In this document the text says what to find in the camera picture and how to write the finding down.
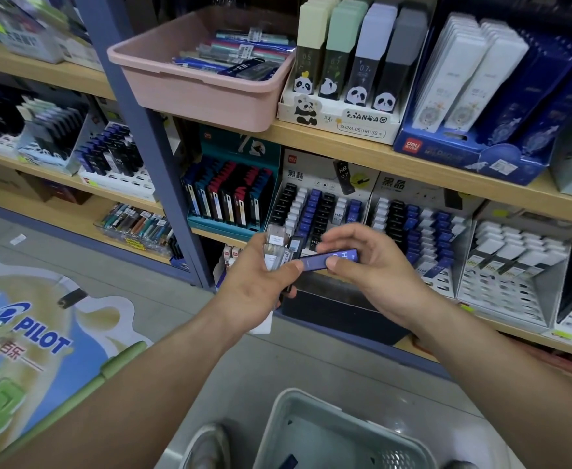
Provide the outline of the person's right hand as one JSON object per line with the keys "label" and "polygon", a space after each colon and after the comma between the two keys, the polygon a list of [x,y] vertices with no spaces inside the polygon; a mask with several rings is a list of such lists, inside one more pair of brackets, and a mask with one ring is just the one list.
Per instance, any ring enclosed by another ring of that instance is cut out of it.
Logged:
{"label": "person's right hand", "polygon": [[321,236],[319,254],[356,249],[365,266],[365,285],[357,287],[365,298],[392,322],[417,331],[428,307],[438,295],[414,270],[388,236],[353,222],[335,227]]}

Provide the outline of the person's left hand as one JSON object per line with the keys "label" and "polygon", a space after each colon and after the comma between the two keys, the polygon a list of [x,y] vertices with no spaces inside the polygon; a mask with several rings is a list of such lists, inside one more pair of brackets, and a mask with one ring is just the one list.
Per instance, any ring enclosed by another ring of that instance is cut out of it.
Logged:
{"label": "person's left hand", "polygon": [[262,323],[278,304],[282,292],[270,287],[271,271],[265,266],[264,244],[265,234],[252,236],[208,304],[226,331],[238,338]]}

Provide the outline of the white label pencil lead case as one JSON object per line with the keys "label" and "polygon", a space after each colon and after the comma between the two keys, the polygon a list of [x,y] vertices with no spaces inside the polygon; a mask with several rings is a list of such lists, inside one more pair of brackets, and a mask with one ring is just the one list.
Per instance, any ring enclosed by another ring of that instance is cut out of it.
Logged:
{"label": "white label pencil lead case", "polygon": [[292,257],[292,251],[286,246],[276,244],[263,245],[264,261],[268,271],[275,271],[282,265],[289,262]]}

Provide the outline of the black pencil lead case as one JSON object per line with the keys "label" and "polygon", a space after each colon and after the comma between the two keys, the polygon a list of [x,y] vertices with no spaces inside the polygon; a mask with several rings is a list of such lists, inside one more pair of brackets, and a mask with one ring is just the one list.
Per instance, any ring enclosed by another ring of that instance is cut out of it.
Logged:
{"label": "black pencil lead case", "polygon": [[[290,242],[288,244],[288,260],[284,261],[284,263],[290,263],[293,260],[298,260],[301,257],[301,253],[306,244],[306,236],[303,235],[294,235],[290,237]],[[284,298],[287,298],[293,288],[293,284],[289,284],[285,287],[282,292],[280,293],[280,302],[283,301]]]}

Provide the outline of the blue pencil lead case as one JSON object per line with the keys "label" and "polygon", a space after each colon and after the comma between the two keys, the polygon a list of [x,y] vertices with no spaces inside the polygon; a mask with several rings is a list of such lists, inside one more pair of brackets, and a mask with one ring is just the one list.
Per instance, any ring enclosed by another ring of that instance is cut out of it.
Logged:
{"label": "blue pencil lead case", "polygon": [[349,260],[352,262],[359,262],[359,255],[356,249],[345,249],[339,251],[332,251],[322,254],[313,254],[302,256],[299,260],[303,264],[304,272],[316,272],[327,269],[326,261],[329,257],[336,256],[338,258]]}

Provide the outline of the clear pencil lead case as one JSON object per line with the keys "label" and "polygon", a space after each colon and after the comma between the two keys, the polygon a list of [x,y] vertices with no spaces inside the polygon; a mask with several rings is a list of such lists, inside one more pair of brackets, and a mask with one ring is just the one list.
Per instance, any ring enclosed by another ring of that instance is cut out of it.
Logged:
{"label": "clear pencil lead case", "polygon": [[267,225],[265,234],[265,244],[267,245],[287,246],[290,240],[286,228],[275,223]]}

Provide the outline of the person's right forearm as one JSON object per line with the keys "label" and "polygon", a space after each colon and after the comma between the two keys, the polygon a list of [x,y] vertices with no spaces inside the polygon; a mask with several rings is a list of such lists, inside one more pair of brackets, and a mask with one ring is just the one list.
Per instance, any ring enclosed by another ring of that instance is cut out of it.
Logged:
{"label": "person's right forearm", "polygon": [[525,469],[572,469],[571,379],[439,296],[406,320]]}

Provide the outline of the person's left forearm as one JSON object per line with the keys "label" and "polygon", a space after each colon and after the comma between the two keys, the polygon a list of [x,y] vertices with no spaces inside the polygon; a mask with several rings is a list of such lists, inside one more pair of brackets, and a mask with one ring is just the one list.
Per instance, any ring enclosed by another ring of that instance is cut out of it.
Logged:
{"label": "person's left forearm", "polygon": [[154,467],[221,357],[268,313],[205,306],[0,460],[0,469]]}

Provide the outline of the white lead refill display box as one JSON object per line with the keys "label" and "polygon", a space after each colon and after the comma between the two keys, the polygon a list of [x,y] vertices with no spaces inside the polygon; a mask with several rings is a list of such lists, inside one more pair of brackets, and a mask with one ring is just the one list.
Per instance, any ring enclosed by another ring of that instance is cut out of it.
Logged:
{"label": "white lead refill display box", "polygon": [[365,223],[391,238],[422,281],[455,299],[475,214],[486,199],[380,173]]}
{"label": "white lead refill display box", "polygon": [[306,239],[301,255],[316,254],[326,231],[364,223],[380,172],[297,149],[283,151],[282,181],[268,222]]}

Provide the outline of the teal lead case display box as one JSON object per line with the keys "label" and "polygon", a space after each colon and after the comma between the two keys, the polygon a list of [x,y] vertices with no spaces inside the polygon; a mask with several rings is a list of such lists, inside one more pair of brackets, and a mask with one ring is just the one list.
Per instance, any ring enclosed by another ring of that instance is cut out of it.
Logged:
{"label": "teal lead case display box", "polygon": [[182,175],[192,229],[248,241],[264,231],[281,181],[282,145],[199,126],[201,157]]}

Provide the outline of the white panda display box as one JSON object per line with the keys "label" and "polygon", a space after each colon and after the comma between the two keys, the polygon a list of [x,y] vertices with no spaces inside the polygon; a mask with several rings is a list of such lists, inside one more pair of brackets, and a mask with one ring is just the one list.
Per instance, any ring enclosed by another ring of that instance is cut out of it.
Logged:
{"label": "white panda display box", "polygon": [[[369,8],[371,7],[372,4],[376,2],[396,5],[398,6],[398,14],[401,8],[404,6],[422,7],[422,9],[427,11],[428,13],[428,30],[425,36],[425,40],[430,33],[431,21],[435,9],[438,5],[438,0],[365,0],[365,1],[369,3],[370,5]],[[318,96],[321,84],[321,73],[325,58],[326,44],[323,49],[323,57],[321,61],[318,86],[315,88],[313,94],[306,95],[302,93],[293,92],[293,81],[294,81],[293,69],[295,66],[294,63],[293,68],[290,71],[289,78],[282,91],[282,96],[278,104],[277,118],[279,120],[290,122],[293,124],[305,125],[307,127],[319,129],[326,132],[349,135],[360,139],[368,139],[382,144],[387,144],[389,146],[393,145],[393,142],[399,132],[399,128],[403,122],[407,110],[408,100],[410,99],[413,88],[416,85],[415,76],[417,69],[422,64],[425,40],[422,44],[422,49],[417,58],[417,61],[413,64],[412,71],[408,74],[408,79],[404,85],[402,92],[399,95],[399,98],[397,99],[397,104],[394,111],[392,113],[386,113],[372,109],[371,104],[375,98],[376,88],[379,83],[379,79],[382,75],[382,70],[384,68],[384,61],[386,53],[388,51],[390,40],[386,48],[386,52],[382,57],[378,69],[376,71],[376,77],[373,82],[373,89],[370,95],[368,96],[366,105],[358,106],[353,104],[347,104],[344,102],[346,88],[349,82],[349,77],[352,71],[352,65],[355,58],[355,51],[358,44],[358,38],[352,52],[350,65],[348,67],[348,70],[346,71],[346,78],[343,91],[337,100],[324,99]]]}

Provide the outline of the clear box of pens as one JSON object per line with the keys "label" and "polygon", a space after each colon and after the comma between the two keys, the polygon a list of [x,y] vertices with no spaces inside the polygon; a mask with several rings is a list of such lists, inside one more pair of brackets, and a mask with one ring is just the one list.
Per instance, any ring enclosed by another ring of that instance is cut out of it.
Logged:
{"label": "clear box of pens", "polygon": [[93,224],[103,235],[140,251],[171,258],[173,229],[168,218],[154,212],[116,203]]}

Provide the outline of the grey plastic shopping basket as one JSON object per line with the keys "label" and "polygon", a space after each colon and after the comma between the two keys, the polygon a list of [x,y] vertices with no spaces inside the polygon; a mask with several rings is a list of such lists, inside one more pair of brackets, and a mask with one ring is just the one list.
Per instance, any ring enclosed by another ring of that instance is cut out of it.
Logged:
{"label": "grey plastic shopping basket", "polygon": [[420,441],[297,388],[274,401],[253,469],[437,469]]}

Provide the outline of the blue correction tape display box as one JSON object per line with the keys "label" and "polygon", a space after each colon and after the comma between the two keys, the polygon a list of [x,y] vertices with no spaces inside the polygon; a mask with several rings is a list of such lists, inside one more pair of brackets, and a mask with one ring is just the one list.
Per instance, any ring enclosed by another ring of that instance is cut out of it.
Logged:
{"label": "blue correction tape display box", "polygon": [[416,85],[393,145],[395,151],[403,154],[527,186],[548,168],[556,140],[544,157],[523,157],[516,140],[527,120],[510,140],[493,146],[477,143],[477,121],[467,132],[444,128],[446,117],[434,133],[412,127],[423,73],[446,19],[452,12],[473,15],[478,24],[481,19],[487,18],[503,21],[517,32],[530,29],[550,33],[572,53],[572,0],[438,0],[430,33],[425,40],[422,64],[416,71]]}

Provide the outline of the person's left shoe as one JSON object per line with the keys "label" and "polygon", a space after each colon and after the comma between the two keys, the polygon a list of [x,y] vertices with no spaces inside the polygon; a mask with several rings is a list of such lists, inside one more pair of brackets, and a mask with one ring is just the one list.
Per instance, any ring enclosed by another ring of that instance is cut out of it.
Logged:
{"label": "person's left shoe", "polygon": [[189,442],[179,469],[232,469],[225,427],[216,423],[202,426]]}

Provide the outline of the pink plastic bin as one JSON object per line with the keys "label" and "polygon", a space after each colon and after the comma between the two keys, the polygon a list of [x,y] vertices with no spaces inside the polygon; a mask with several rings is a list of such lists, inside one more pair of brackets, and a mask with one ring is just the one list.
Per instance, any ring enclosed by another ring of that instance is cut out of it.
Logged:
{"label": "pink plastic bin", "polygon": [[217,29],[266,27],[295,35],[293,15],[258,8],[207,6],[107,49],[138,104],[200,123],[260,133],[272,125],[295,54],[265,81],[243,80],[172,63],[174,55],[208,41]]}

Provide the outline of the white display of blue cases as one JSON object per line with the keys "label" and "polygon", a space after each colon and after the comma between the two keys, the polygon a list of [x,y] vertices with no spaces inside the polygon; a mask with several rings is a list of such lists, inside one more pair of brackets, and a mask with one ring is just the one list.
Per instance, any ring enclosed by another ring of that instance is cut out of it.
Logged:
{"label": "white display of blue cases", "polygon": [[150,203],[158,201],[128,126],[109,122],[75,152],[80,163],[78,175],[86,185]]}

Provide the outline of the pile of packed pens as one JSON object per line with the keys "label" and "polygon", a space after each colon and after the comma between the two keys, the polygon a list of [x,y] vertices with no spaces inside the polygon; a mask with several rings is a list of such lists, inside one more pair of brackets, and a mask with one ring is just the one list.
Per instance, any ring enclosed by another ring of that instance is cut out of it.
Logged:
{"label": "pile of packed pens", "polygon": [[217,30],[194,50],[182,50],[171,63],[230,78],[263,82],[270,80],[294,53],[295,41],[259,27]]}

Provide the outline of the row of lavender lead cases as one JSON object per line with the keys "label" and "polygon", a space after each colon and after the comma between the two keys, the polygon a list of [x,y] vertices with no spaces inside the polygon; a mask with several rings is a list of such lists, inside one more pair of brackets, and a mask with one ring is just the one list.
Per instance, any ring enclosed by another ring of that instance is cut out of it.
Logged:
{"label": "row of lavender lead cases", "polygon": [[398,14],[398,6],[376,2],[366,13],[360,29],[344,102],[365,106],[376,71],[386,52]]}

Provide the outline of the row of white correction tapes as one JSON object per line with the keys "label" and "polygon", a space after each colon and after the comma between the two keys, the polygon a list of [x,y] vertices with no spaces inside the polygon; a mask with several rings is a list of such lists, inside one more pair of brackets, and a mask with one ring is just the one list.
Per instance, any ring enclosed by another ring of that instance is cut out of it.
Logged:
{"label": "row of white correction tapes", "polygon": [[422,77],[412,127],[434,133],[488,48],[473,15],[452,12],[438,37]]}
{"label": "row of white correction tapes", "polygon": [[487,49],[447,115],[446,129],[469,131],[529,49],[524,38],[503,21],[483,18],[479,25]]}

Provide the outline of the row of grey lead cases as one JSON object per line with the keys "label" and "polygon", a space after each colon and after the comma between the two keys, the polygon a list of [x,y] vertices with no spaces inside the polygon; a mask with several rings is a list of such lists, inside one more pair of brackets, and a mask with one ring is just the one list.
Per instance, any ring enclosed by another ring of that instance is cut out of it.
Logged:
{"label": "row of grey lead cases", "polygon": [[384,68],[371,108],[392,113],[421,52],[428,30],[428,13],[422,7],[404,6],[395,21]]}

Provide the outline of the row of green lead cases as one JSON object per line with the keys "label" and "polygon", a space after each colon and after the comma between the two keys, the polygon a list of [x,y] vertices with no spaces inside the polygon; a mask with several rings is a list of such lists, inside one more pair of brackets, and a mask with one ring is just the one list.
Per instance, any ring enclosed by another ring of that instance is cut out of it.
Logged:
{"label": "row of green lead cases", "polygon": [[346,71],[369,6],[365,0],[342,0],[334,8],[329,23],[319,97],[337,100],[341,95]]}

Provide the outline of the row of yellow lead cases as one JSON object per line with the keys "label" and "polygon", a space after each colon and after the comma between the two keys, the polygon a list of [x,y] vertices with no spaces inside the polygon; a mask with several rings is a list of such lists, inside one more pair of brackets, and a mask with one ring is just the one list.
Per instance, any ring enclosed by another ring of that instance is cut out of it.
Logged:
{"label": "row of yellow lead cases", "polygon": [[340,0],[308,0],[300,7],[293,92],[311,95],[318,79],[334,8]]}

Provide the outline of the printed floor sticker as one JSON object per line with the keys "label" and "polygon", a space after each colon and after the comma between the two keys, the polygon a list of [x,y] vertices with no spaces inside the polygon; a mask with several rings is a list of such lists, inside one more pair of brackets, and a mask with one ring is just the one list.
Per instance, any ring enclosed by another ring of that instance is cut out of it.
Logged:
{"label": "printed floor sticker", "polygon": [[124,297],[0,262],[0,457],[46,430],[153,342]]}

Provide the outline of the row of blue correction tapes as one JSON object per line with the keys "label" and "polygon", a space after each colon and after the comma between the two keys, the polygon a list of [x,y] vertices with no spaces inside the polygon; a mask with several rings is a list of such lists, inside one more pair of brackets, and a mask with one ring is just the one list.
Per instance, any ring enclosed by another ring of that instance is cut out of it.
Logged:
{"label": "row of blue correction tapes", "polygon": [[572,53],[556,37],[539,30],[520,29],[528,51],[498,88],[476,124],[479,144],[507,142],[572,69]]}
{"label": "row of blue correction tapes", "polygon": [[516,146],[523,157],[544,157],[557,133],[572,117],[572,69],[540,102],[522,127]]}

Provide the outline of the white display of grey cases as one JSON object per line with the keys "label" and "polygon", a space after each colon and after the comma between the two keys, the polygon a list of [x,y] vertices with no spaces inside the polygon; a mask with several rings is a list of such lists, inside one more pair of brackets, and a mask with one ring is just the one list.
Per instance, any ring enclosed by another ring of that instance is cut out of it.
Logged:
{"label": "white display of grey cases", "polygon": [[67,176],[81,167],[79,149],[108,124],[91,103],[63,106],[23,96],[16,109],[24,119],[16,145],[17,160]]}

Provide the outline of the brown cardboard box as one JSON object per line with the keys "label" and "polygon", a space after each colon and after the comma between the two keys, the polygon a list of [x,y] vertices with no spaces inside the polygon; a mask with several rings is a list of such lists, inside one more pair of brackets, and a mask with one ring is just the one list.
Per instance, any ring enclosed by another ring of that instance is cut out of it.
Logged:
{"label": "brown cardboard box", "polygon": [[0,167],[0,189],[41,202],[55,197],[78,205],[83,205],[93,196],[86,191],[5,167]]}

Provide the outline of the clear box with labels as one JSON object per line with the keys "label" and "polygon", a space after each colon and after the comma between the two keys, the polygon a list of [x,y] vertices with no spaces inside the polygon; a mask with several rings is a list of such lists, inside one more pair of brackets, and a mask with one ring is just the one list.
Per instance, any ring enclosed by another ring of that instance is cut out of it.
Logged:
{"label": "clear box with labels", "polygon": [[0,0],[0,42],[14,54],[103,72],[75,0]]}

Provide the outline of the grey-blue shelf upright post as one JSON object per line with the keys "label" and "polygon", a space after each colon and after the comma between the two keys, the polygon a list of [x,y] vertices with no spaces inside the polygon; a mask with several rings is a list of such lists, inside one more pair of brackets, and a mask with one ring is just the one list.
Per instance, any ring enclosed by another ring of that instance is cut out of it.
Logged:
{"label": "grey-blue shelf upright post", "polygon": [[180,168],[174,161],[160,115],[139,105],[121,67],[110,62],[108,58],[107,50],[110,46],[134,36],[124,1],[75,1],[122,116],[134,135],[157,197],[187,260],[188,281],[194,286],[213,292],[213,272],[204,255],[200,237],[188,226],[188,204],[181,188]]}

